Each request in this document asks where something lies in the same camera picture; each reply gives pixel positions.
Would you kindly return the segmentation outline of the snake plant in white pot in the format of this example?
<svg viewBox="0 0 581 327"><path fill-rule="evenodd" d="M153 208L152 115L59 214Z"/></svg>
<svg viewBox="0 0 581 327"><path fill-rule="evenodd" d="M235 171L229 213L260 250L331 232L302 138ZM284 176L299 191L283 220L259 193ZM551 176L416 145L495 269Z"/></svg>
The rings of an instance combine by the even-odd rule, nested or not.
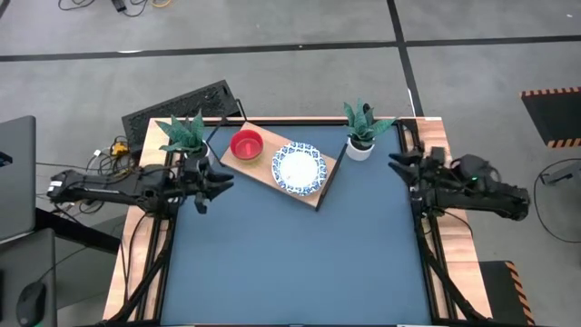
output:
<svg viewBox="0 0 581 327"><path fill-rule="evenodd" d="M371 155L376 138L387 132L395 119L376 120L374 108L360 98L355 106L344 103L343 109L348 130L346 154L352 160L365 161Z"/></svg>
<svg viewBox="0 0 581 327"><path fill-rule="evenodd" d="M187 159L206 158L209 164L214 162L210 146L204 139L204 122L202 113L197 113L192 119L185 117L179 120L174 115L168 124L156 121L157 126L169 137L171 143L160 146L167 153L183 154Z"/></svg>

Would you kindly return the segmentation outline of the orange plastic bowl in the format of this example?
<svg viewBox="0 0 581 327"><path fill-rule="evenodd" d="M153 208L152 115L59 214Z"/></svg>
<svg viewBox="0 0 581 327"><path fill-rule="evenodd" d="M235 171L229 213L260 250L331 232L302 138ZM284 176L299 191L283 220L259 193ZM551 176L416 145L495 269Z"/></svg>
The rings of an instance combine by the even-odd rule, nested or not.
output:
<svg viewBox="0 0 581 327"><path fill-rule="evenodd" d="M250 129L240 130L231 138L230 150L239 160L252 160L262 153L262 137L259 133Z"/></svg>

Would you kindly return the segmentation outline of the black computer mouse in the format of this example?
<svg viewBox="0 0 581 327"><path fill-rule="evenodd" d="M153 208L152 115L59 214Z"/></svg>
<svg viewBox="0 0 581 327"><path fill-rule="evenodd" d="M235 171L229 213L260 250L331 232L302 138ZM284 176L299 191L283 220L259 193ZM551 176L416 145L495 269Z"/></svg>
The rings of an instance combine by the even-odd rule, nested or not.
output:
<svg viewBox="0 0 581 327"><path fill-rule="evenodd" d="M20 327L35 327L44 318L46 287L43 282L31 282L19 294L16 319Z"/></svg>

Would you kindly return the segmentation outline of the grey laptop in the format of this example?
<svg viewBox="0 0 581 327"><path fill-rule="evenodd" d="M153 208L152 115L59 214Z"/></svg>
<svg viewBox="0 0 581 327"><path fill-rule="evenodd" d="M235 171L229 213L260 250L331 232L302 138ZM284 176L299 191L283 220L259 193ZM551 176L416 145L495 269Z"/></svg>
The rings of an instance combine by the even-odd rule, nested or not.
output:
<svg viewBox="0 0 581 327"><path fill-rule="evenodd" d="M34 229L35 131L31 115L0 123L0 242Z"/></svg>

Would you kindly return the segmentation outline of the grey desk top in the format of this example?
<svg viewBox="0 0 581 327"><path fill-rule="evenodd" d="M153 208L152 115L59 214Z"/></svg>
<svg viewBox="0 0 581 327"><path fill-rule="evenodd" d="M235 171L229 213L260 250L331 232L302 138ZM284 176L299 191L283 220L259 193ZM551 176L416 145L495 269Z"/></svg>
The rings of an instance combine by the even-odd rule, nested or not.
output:
<svg viewBox="0 0 581 327"><path fill-rule="evenodd" d="M44 317L35 327L57 327L55 236L51 229L0 244L0 327L21 327L16 304L24 287L41 281L45 286Z"/></svg>

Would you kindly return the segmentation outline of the blue patterned white paper plate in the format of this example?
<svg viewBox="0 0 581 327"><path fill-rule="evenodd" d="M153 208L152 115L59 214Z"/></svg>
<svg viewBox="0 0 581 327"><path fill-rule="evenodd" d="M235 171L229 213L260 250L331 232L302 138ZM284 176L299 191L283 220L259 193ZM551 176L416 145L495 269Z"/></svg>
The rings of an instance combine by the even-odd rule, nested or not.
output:
<svg viewBox="0 0 581 327"><path fill-rule="evenodd" d="M323 186L327 180L328 166L316 147L292 142L275 152L271 160L271 173L283 191L308 196Z"/></svg>

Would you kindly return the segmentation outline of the black mat with hazard stripes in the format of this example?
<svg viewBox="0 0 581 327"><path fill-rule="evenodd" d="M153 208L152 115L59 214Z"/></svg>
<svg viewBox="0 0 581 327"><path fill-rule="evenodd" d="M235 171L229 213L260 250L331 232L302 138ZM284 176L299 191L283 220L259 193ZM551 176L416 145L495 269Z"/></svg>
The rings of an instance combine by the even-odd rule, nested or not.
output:
<svg viewBox="0 0 581 327"><path fill-rule="evenodd" d="M534 326L534 315L517 267L511 261L479 262L492 317L496 322Z"/></svg>
<svg viewBox="0 0 581 327"><path fill-rule="evenodd" d="M523 91L520 98L547 147L581 147L581 86Z"/></svg>

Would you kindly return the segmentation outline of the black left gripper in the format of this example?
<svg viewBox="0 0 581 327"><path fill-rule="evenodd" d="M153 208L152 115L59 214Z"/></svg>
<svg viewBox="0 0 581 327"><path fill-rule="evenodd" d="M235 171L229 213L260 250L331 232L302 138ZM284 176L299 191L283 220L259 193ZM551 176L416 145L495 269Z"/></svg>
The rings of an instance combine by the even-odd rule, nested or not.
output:
<svg viewBox="0 0 581 327"><path fill-rule="evenodd" d="M233 178L231 174L216 172L210 166L190 170L182 168L179 173L179 186L181 196L179 205L184 205L189 196L194 196L194 206L198 213L206 214L207 205L205 201L213 201L221 193L233 187L233 182L228 182ZM206 179L212 182L206 186Z"/></svg>

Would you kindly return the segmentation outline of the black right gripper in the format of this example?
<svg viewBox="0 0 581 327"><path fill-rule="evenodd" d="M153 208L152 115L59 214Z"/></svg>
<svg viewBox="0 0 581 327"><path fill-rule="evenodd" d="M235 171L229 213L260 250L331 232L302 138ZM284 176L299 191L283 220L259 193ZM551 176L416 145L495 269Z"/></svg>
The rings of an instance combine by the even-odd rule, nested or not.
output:
<svg viewBox="0 0 581 327"><path fill-rule="evenodd" d="M443 147L432 147L425 157L420 150L412 150L403 154L389 154L389 158L395 161L389 163L389 167L406 185L419 182L420 189L454 187L454 179L445 166L446 152Z"/></svg>

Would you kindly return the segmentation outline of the blue table mat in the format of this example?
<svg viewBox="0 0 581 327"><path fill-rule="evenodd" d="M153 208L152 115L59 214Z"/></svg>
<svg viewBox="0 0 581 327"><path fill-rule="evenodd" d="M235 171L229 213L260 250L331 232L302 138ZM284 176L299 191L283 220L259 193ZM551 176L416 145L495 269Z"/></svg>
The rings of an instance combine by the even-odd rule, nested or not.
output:
<svg viewBox="0 0 581 327"><path fill-rule="evenodd" d="M237 173L179 209L161 321L424 324L428 298L394 130L343 159L319 209Z"/></svg>

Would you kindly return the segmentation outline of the black perforated grille panel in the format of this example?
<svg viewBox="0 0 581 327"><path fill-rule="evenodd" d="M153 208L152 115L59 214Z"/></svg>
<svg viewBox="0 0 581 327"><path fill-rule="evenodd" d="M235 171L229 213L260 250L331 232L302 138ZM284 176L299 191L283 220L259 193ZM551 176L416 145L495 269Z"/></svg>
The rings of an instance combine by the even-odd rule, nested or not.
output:
<svg viewBox="0 0 581 327"><path fill-rule="evenodd" d="M154 104L122 117L123 129L132 153L143 149L151 118L193 118L202 112L203 117L241 116L237 100L225 80L208 84L186 94Z"/></svg>

